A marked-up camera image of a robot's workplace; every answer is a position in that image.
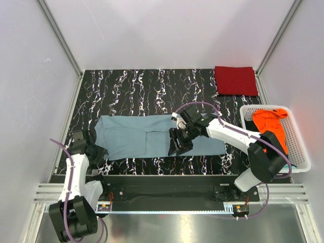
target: orange garment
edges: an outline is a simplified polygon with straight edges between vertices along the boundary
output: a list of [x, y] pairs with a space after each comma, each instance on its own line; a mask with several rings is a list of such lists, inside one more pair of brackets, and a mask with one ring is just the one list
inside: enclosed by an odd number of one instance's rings
[[252, 115], [253, 122], [257, 126], [259, 132], [273, 132], [286, 154], [288, 154], [288, 148], [286, 146], [286, 135], [282, 125], [280, 124], [280, 119], [286, 118], [287, 116], [288, 113], [283, 109], [257, 110]]

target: white wall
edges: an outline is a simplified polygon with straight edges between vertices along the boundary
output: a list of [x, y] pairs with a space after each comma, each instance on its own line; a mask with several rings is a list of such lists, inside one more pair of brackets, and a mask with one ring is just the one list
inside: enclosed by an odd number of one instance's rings
[[312, 168], [294, 176], [306, 187], [319, 230], [324, 232], [324, 1], [305, 0], [261, 74], [270, 104], [290, 108]]
[[258, 67], [293, 0], [47, 0], [83, 69]]
[[77, 77], [35, 0], [0, 3], [0, 238], [23, 242]]

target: red cloth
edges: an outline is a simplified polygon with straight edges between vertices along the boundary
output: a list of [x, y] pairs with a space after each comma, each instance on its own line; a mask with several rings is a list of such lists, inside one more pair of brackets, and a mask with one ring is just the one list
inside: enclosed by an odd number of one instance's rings
[[215, 67], [218, 93], [221, 95], [258, 96], [254, 70], [251, 67]]

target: marble pattern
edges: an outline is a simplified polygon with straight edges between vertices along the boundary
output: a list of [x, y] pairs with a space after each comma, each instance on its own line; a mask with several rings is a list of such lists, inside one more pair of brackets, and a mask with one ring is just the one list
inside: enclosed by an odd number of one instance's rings
[[[259, 97], [219, 95], [213, 69], [87, 70], [65, 144], [72, 143], [72, 131], [94, 130], [101, 115], [171, 114], [191, 101], [216, 105], [223, 119], [237, 126], [240, 126], [242, 105], [261, 103]], [[197, 105], [196, 108], [199, 112], [212, 112], [210, 107]], [[245, 170], [249, 166], [247, 156], [225, 145], [226, 154], [218, 156], [106, 160], [99, 172], [104, 175], [215, 175], [238, 174]], [[62, 156], [57, 174], [65, 174], [65, 171]]]

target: reflective metal floor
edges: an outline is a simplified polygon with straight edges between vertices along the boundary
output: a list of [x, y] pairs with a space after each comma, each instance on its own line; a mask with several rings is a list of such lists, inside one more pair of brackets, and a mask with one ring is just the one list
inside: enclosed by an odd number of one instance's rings
[[[261, 209], [252, 207], [252, 213]], [[269, 205], [262, 215], [251, 220], [228, 218], [224, 215], [133, 214], [108, 215], [104, 221], [108, 226], [108, 243], [306, 242], [293, 205]], [[87, 236], [82, 242], [96, 242], [100, 232], [99, 226], [97, 234]], [[48, 214], [43, 216], [36, 242], [59, 242]]]

